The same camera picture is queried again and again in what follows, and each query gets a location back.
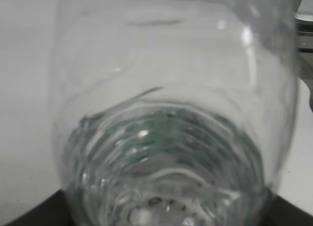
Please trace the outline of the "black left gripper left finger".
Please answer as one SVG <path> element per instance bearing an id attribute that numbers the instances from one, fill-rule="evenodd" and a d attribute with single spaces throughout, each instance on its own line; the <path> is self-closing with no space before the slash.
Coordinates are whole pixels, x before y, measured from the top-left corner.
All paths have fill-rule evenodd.
<path id="1" fill-rule="evenodd" d="M 7 226 L 74 226 L 65 196 L 61 190 L 44 202 L 9 222 Z"/>

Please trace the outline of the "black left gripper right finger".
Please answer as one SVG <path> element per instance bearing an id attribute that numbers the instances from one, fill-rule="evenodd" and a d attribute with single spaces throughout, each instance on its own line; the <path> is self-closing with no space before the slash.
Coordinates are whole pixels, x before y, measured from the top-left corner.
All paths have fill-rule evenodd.
<path id="1" fill-rule="evenodd" d="M 313 216 L 296 207 L 269 187 L 260 189 L 265 198 L 260 226 L 313 226 Z"/>

